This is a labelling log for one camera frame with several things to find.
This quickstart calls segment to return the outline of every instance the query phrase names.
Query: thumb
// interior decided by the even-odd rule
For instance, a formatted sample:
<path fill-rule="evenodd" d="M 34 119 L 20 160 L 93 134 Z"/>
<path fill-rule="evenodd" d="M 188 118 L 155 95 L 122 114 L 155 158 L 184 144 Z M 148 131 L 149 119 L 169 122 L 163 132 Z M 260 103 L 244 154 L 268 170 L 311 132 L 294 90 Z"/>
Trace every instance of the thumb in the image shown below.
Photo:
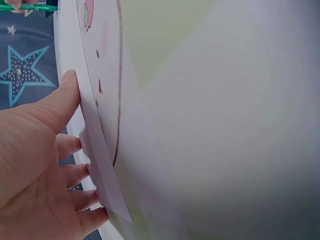
<path fill-rule="evenodd" d="M 80 93 L 76 72 L 67 71 L 60 86 L 49 96 L 29 105 L 28 112 L 55 134 L 59 134 L 68 124 L 80 103 Z"/>

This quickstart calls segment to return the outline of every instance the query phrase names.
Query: finger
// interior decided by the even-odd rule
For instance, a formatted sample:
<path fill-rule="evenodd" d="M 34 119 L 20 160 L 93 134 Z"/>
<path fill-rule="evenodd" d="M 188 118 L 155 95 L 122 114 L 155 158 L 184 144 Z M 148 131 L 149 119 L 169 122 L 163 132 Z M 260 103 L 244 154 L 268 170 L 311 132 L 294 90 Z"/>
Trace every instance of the finger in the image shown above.
<path fill-rule="evenodd" d="M 77 186 L 81 180 L 89 175 L 88 168 L 85 164 L 72 164 L 60 166 L 66 178 L 66 187 L 73 188 Z"/>
<path fill-rule="evenodd" d="M 22 0 L 4 0 L 6 4 L 11 5 L 14 9 L 18 10 L 21 7 Z"/>
<path fill-rule="evenodd" d="M 76 215 L 81 225 L 83 237 L 97 230 L 109 219 L 103 207 L 92 211 L 80 211 Z"/>
<path fill-rule="evenodd" d="M 76 212 L 83 211 L 98 202 L 98 197 L 95 190 L 72 190 L 69 193 L 74 203 L 74 210 Z"/>
<path fill-rule="evenodd" d="M 76 72 L 69 70 L 53 93 L 28 107 L 34 117 L 59 134 L 75 113 L 79 103 L 80 93 Z"/>
<path fill-rule="evenodd" d="M 62 133 L 56 136 L 55 144 L 58 149 L 59 160 L 63 160 L 81 149 L 81 143 L 78 137 Z"/>

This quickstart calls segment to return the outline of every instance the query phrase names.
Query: white star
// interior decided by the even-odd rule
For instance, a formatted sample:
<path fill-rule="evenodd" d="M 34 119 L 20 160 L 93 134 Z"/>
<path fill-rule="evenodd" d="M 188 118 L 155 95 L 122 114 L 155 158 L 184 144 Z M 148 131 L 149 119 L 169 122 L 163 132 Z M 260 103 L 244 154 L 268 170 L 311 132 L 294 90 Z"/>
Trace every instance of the white star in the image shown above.
<path fill-rule="evenodd" d="M 15 25 L 7 26 L 6 28 L 8 29 L 8 34 L 12 34 L 12 36 L 15 35 L 15 32 L 17 31 L 15 30 Z"/>

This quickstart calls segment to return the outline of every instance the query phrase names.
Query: green strip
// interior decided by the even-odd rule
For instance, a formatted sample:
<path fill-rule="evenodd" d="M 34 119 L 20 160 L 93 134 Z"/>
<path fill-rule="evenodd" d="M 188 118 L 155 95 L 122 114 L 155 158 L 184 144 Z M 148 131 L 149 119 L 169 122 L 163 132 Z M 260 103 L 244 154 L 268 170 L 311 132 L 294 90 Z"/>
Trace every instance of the green strip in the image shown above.
<path fill-rule="evenodd" d="M 50 6 L 50 5 L 43 5 L 43 4 L 22 4 L 19 9 L 54 12 L 57 10 L 57 7 Z M 12 10 L 15 10 L 15 8 L 11 5 L 7 5 L 7 4 L 0 5 L 0 12 L 7 12 Z"/>

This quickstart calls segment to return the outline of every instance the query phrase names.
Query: star pattern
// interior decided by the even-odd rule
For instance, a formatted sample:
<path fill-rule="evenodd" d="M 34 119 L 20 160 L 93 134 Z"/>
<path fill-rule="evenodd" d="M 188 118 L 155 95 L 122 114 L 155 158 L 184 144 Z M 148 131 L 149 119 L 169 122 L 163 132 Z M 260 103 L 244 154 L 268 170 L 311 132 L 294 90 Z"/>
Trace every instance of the star pattern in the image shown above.
<path fill-rule="evenodd" d="M 6 28 L 8 29 L 8 34 L 12 34 L 12 36 L 15 35 L 15 32 L 17 31 L 15 30 L 15 25 L 7 26 Z"/>
<path fill-rule="evenodd" d="M 8 69 L 0 73 L 0 84 L 9 86 L 9 105 L 12 107 L 26 86 L 55 85 L 42 75 L 35 66 L 49 47 L 44 47 L 22 57 L 10 45 L 8 46 Z"/>

